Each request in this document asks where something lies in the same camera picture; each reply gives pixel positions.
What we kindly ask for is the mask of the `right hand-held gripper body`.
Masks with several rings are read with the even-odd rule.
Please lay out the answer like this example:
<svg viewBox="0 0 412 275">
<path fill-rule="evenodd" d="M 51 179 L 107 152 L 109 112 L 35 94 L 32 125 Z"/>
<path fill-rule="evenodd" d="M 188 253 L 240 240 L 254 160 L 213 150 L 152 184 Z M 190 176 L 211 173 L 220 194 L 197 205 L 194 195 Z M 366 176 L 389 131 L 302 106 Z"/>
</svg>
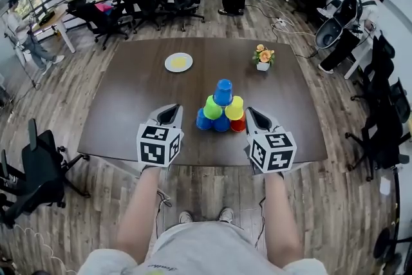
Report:
<svg viewBox="0 0 412 275">
<path fill-rule="evenodd" d="M 275 126 L 272 131 L 247 131 L 247 142 L 245 152 L 253 175 L 291 170 L 297 146 L 292 133 L 283 126 Z"/>
</svg>

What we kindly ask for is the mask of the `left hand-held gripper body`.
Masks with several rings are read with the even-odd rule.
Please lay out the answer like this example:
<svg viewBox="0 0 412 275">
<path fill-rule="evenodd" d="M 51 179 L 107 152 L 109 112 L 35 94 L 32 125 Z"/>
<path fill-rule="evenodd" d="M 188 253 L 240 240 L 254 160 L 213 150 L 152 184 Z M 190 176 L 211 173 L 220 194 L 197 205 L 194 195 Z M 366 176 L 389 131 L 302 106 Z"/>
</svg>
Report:
<svg viewBox="0 0 412 275">
<path fill-rule="evenodd" d="M 180 153 L 183 137 L 179 128 L 160 126 L 153 121 L 140 124 L 136 136 L 138 163 L 169 167 Z"/>
</svg>

